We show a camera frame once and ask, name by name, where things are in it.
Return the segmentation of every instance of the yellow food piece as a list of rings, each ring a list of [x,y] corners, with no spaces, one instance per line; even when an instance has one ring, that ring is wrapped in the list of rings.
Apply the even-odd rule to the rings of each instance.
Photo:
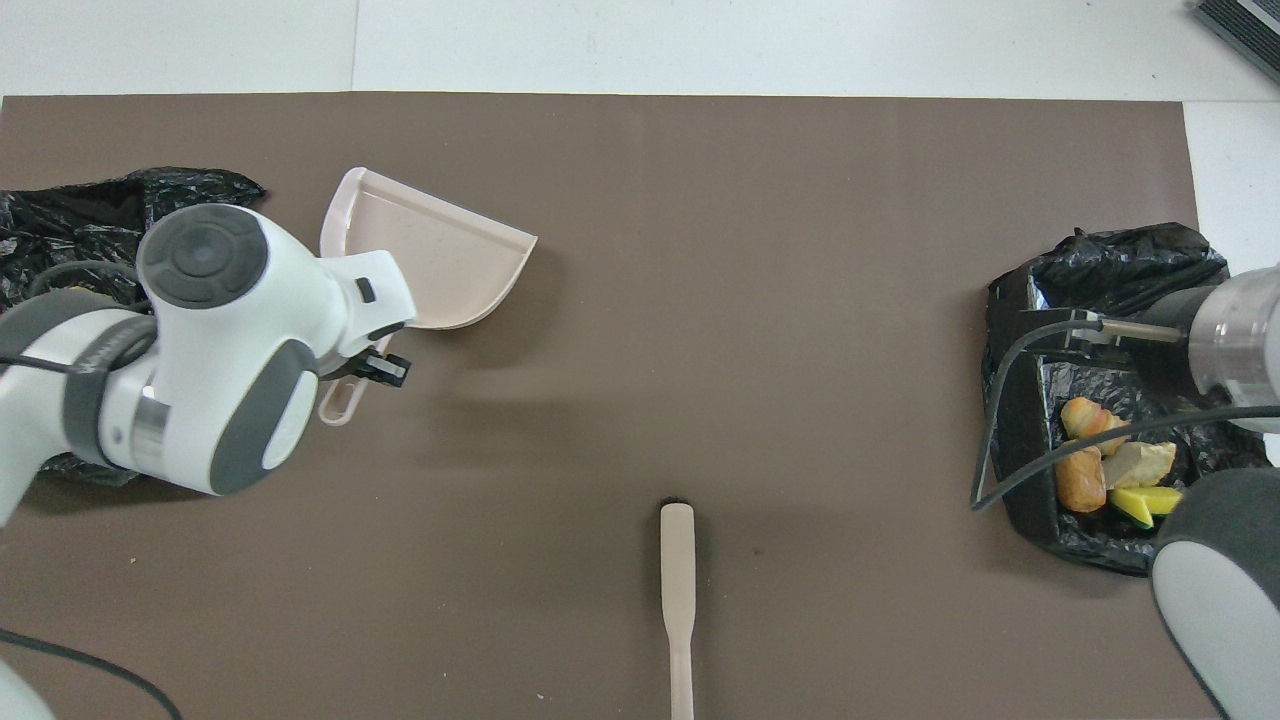
[[[1153,515],[1169,515],[1183,500],[1183,493],[1174,488],[1116,488],[1111,491],[1111,505],[1128,515],[1139,527],[1151,529],[1156,525]]]
[[[1126,442],[1102,461],[1107,489],[1151,487],[1174,468],[1178,446],[1171,442]]]

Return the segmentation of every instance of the black cable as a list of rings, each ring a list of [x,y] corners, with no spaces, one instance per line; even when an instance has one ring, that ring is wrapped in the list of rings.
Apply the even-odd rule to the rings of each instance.
[[[1089,436],[1084,439],[1076,439],[1068,443],[1062,443],[1056,450],[1041,455],[1036,460],[1023,465],[1014,474],[1009,475],[1004,480],[996,484],[996,487],[986,495],[982,500],[974,500],[973,510],[986,510],[992,502],[1004,497],[1009,491],[1023,484],[1029,478],[1034,477],[1037,473],[1043,471],[1046,468],[1052,466],[1059,460],[1071,455],[1073,452],[1079,452],[1085,447],[1092,447],[1094,445],[1102,445],[1110,439],[1124,436],[1135,436],[1144,433],[1147,430],[1160,430],[1165,428],[1172,428],[1176,425],[1201,425],[1204,423],[1217,423],[1222,420],[1243,420],[1245,418],[1280,418],[1280,405],[1254,405],[1253,407],[1215,407],[1212,410],[1197,410],[1194,413],[1176,413],[1174,415],[1164,415],[1161,418],[1152,418],[1151,420],[1143,420],[1142,423],[1134,423],[1132,425],[1124,425],[1111,430],[1098,433],[1096,436]]]
[[[142,692],[155,698],[155,701],[159,702],[161,707],[164,707],[165,712],[169,714],[169,717],[172,717],[173,720],[182,720],[182,712],[178,710],[178,706],[174,705],[172,700],[169,700],[169,696],[164,694],[164,691],[157,688],[154,683],[151,683],[151,680],[147,680],[146,678],[138,675],[137,673],[133,673],[132,670],[120,667],[119,665],[111,662],[110,660],[102,660],[96,655],[81,652],[78,650],[67,646],[46,642],[28,635],[20,635],[18,633],[14,633],[12,630],[5,630],[3,628],[0,628],[0,642],[15,644],[18,647],[24,647],[27,650],[35,650],[37,652],[45,652],[55,657],[61,657],[64,660],[81,662],[88,665],[90,667],[96,667],[110,675],[115,675],[116,678],[132,683],[134,687],[140,688]]]
[[[0,365],[19,365],[23,368],[36,368],[38,370],[52,370],[54,373],[69,373],[72,366],[42,357],[29,355],[0,355]]]
[[[1021,352],[1027,350],[1030,343],[1044,340],[1046,337],[1069,331],[1101,329],[1102,320],[1061,320],[1059,323],[1050,323],[1029,331],[1023,337],[1015,340],[1012,345],[1009,346],[1009,350],[1005,351],[1005,356],[1001,357],[996,374],[992,375],[991,379],[991,397],[987,398],[987,418],[982,430],[982,445],[978,446],[978,466],[974,469],[973,489],[969,493],[969,502],[973,510],[980,510],[982,507],[989,505],[988,501],[982,500],[982,484],[983,479],[987,477],[991,441],[996,437],[996,413],[1000,410],[1000,397],[1005,393],[1005,380],[1009,378],[1009,370],[1012,369],[1014,361],[1018,360],[1018,356],[1021,355]]]
[[[108,270],[124,275],[134,283],[138,282],[138,272],[124,263],[111,263],[110,260],[70,260],[54,265],[32,278],[31,284],[27,286],[27,297],[35,297],[49,290],[50,281],[72,270]]]

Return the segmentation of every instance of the bread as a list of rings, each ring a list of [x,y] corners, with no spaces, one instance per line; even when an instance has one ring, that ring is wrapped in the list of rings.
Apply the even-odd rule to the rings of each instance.
[[[1126,442],[1102,461],[1107,489],[1151,487],[1169,474],[1176,455],[1178,446],[1171,442]]]
[[[1066,429],[1066,437],[1071,439],[1093,437],[1101,432],[1129,424],[1088,397],[1073,397],[1068,400],[1066,405],[1062,406],[1060,416],[1062,419],[1062,428]],[[1098,445],[1098,450],[1102,451],[1102,455],[1114,455],[1126,439],[1129,439],[1128,436],[1108,439]]]
[[[1093,512],[1107,502],[1102,475],[1102,452],[1085,447],[1053,465],[1057,501],[1074,512]]]

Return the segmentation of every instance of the dustpan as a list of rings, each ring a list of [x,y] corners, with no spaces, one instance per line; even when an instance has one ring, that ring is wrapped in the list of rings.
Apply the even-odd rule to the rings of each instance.
[[[445,331],[484,319],[529,260],[538,238],[471,210],[380,176],[352,168],[329,202],[320,256],[387,250],[413,293],[417,318],[408,328]],[[387,351],[390,336],[378,341]],[[316,414],[328,425],[355,415],[369,380],[329,383]]]

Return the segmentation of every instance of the bread roll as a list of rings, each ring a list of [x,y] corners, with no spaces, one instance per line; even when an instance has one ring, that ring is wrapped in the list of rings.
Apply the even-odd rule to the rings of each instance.
[[[1088,397],[1068,400],[1060,416],[1062,418],[1062,428],[1066,429],[1066,437],[1071,439],[1093,437],[1101,432],[1129,424]],[[1129,439],[1128,436],[1108,439],[1098,445],[1098,450],[1102,451],[1102,455],[1114,455],[1126,439]]]
[[[1074,512],[1093,512],[1107,502],[1107,487],[1102,477],[1102,452],[1085,447],[1073,452],[1053,465],[1057,501]]]

